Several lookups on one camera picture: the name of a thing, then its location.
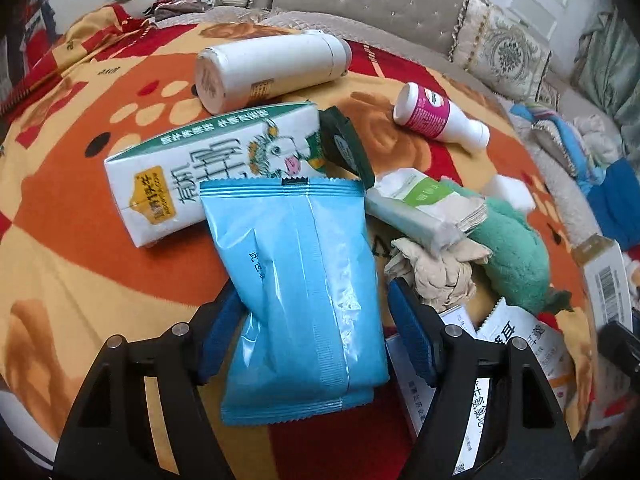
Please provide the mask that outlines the white medicine box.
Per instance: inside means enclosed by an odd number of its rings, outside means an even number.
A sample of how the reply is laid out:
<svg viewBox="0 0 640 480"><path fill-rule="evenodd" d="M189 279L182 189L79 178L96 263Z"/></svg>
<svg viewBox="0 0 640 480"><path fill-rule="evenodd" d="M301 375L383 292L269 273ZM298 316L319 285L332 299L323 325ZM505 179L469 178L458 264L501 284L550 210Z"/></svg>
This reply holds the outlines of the white medicine box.
<svg viewBox="0 0 640 480"><path fill-rule="evenodd" d="M454 409L444 404L442 390L427 385L426 380L418 375L401 336L398 333L393 334L386 338L385 344L400 395L405 403L413 440L419 437L426 422L430 424L428 430L431 432L448 429L450 422L461 422L462 418L454 414ZM462 474L471 471L480 457L480 440L485 428L489 390L489 378L475 379L472 400L464 419L464 434L458 444L458 455L451 473L453 479L460 479Z"/></svg>

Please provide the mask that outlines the beige paper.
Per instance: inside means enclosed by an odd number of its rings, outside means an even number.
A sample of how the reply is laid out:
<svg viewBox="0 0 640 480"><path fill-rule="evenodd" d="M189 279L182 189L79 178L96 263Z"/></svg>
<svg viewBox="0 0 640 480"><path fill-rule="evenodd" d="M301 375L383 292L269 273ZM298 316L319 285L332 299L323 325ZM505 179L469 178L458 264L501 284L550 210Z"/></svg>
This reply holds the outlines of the beige paper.
<svg viewBox="0 0 640 480"><path fill-rule="evenodd" d="M490 248L465 238L433 256L407 237L393 240L390 261L384 266L387 284L402 278L416 293L421 304L438 313L465 304L476 293L472 265L486 264Z"/></svg>

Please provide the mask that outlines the rainbow stripe medicine box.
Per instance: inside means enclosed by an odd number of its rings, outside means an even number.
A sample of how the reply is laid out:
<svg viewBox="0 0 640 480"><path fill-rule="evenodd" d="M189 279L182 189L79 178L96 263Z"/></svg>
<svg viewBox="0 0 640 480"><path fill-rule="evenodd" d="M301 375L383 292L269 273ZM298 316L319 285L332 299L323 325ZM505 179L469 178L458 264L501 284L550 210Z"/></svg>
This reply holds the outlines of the rainbow stripe medicine box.
<svg viewBox="0 0 640 480"><path fill-rule="evenodd" d="M613 321L633 330L631 296L620 245L593 234L572 254L582 271L596 330Z"/></svg>

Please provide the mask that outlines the light blue wipes pack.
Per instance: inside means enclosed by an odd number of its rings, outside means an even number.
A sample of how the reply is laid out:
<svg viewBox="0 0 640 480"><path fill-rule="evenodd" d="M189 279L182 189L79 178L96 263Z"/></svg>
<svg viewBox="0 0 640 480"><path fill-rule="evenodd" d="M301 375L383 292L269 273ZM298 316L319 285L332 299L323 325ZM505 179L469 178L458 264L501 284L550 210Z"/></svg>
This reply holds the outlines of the light blue wipes pack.
<svg viewBox="0 0 640 480"><path fill-rule="evenodd" d="M272 425L370 403L388 370L362 185L229 179L200 196L247 310L222 421Z"/></svg>

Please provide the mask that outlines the green terry towel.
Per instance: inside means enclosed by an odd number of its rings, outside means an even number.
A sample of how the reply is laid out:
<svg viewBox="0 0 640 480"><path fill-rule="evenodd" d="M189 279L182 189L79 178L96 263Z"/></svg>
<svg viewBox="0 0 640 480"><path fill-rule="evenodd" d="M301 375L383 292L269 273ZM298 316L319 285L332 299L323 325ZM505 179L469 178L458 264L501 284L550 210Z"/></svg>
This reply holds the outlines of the green terry towel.
<svg viewBox="0 0 640 480"><path fill-rule="evenodd" d="M492 289L511 306L533 315L570 312L572 293L551 286L548 250L524 214L505 200L485 197L443 178L447 188L466 198L479 198L486 206L486 219L468 237L490 249L484 264Z"/></svg>

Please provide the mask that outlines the tissue pack green label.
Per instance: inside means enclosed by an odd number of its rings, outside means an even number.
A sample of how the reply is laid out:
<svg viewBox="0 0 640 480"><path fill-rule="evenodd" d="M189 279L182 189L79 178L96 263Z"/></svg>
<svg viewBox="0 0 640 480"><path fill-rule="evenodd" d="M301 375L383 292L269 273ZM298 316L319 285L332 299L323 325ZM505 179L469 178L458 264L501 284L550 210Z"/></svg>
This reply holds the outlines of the tissue pack green label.
<svg viewBox="0 0 640 480"><path fill-rule="evenodd" d="M366 211L433 256L457 244L488 217L483 197L463 196L414 168L400 168L366 191Z"/></svg>

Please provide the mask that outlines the white green milk carton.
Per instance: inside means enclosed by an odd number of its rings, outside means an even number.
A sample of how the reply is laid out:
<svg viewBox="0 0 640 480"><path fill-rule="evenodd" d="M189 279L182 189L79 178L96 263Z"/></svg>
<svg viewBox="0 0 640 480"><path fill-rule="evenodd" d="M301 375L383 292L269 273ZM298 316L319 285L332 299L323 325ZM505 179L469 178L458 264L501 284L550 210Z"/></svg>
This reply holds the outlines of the white green milk carton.
<svg viewBox="0 0 640 480"><path fill-rule="evenodd" d="M175 128L107 157L108 184L134 246L205 219L203 182L321 177L317 105L246 108Z"/></svg>

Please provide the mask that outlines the white foam block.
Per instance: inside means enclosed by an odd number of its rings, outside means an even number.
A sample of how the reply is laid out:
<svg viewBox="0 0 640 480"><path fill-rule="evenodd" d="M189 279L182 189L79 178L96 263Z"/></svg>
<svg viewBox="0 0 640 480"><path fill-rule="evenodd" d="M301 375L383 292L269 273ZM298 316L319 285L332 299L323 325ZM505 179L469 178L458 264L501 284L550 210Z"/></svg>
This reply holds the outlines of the white foam block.
<svg viewBox="0 0 640 480"><path fill-rule="evenodd" d="M527 216L536 209L533 195L526 184L518 179L495 174L483 187L482 194L498 198L512 206L513 209Z"/></svg>

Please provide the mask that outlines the dark green snack wrapper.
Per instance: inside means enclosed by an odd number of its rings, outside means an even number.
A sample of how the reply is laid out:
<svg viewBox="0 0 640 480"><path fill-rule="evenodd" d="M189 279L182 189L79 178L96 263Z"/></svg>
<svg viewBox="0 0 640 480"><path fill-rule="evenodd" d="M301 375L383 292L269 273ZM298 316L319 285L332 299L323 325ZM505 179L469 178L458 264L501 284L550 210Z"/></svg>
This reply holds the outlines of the dark green snack wrapper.
<svg viewBox="0 0 640 480"><path fill-rule="evenodd" d="M320 110L320 143L326 160L357 176L364 188L372 188L375 174L360 136L336 106Z"/></svg>

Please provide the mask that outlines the orange white snack bag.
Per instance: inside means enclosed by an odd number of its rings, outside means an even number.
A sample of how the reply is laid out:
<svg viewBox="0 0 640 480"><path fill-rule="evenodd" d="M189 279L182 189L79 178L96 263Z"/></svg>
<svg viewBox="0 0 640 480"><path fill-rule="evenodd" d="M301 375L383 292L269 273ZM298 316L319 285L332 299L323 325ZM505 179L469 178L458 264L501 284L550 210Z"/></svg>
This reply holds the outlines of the orange white snack bag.
<svg viewBox="0 0 640 480"><path fill-rule="evenodd" d="M514 337L524 339L533 351L560 409L564 411L570 394L575 390L575 375L573 360L563 336L528 311L510 306L504 298L500 298L490 315L480 324L476 338L506 344Z"/></svg>

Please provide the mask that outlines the santa plush toy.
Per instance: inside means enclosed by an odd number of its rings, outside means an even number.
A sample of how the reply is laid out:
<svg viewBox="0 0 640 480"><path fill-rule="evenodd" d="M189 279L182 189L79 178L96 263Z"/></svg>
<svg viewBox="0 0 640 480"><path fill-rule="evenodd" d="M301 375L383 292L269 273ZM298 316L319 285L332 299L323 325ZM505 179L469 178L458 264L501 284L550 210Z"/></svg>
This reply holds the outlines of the santa plush toy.
<svg viewBox="0 0 640 480"><path fill-rule="evenodd" d="M623 253L623 259L631 304L634 308L639 309L640 263L626 252Z"/></svg>

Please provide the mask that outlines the blue folded blanket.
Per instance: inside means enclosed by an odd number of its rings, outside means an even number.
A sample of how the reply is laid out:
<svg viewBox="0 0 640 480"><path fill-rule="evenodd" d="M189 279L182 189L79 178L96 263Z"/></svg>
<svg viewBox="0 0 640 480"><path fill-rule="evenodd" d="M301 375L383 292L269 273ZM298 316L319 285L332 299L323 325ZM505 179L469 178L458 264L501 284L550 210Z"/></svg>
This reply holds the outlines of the blue folded blanket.
<svg viewBox="0 0 640 480"><path fill-rule="evenodd" d="M608 167L587 200L605 237L616 240L624 252L639 245L639 181L626 159Z"/></svg>

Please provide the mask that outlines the tall white cylinder bottle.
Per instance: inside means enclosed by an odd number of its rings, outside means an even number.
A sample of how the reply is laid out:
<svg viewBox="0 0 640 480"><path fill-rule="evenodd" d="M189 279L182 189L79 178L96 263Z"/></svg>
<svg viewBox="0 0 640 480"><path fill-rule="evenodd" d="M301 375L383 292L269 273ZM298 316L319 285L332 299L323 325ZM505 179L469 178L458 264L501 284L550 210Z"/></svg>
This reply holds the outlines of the tall white cylinder bottle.
<svg viewBox="0 0 640 480"><path fill-rule="evenodd" d="M207 47L196 58L194 82L205 109L218 115L337 80L350 64L344 39L311 30Z"/></svg>

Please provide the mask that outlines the ornate embroidered cushion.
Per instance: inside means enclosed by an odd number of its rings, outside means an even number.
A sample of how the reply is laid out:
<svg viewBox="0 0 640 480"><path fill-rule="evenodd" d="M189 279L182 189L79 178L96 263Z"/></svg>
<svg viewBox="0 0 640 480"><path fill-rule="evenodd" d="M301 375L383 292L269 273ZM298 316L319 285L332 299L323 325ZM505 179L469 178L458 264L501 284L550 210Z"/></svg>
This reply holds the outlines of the ornate embroidered cushion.
<svg viewBox="0 0 640 480"><path fill-rule="evenodd" d="M511 101L536 98L552 52L498 6L463 0L448 61Z"/></svg>

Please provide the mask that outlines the clothes pile on sofa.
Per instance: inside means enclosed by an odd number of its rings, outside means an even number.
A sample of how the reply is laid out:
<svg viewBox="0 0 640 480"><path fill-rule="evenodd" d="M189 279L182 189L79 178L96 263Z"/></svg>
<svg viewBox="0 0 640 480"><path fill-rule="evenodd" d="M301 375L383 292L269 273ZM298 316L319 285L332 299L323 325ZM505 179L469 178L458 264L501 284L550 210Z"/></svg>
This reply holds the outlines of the clothes pile on sofa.
<svg viewBox="0 0 640 480"><path fill-rule="evenodd" d="M214 0L156 0L143 11L143 15L159 22L177 15L203 13L214 3Z"/></svg>

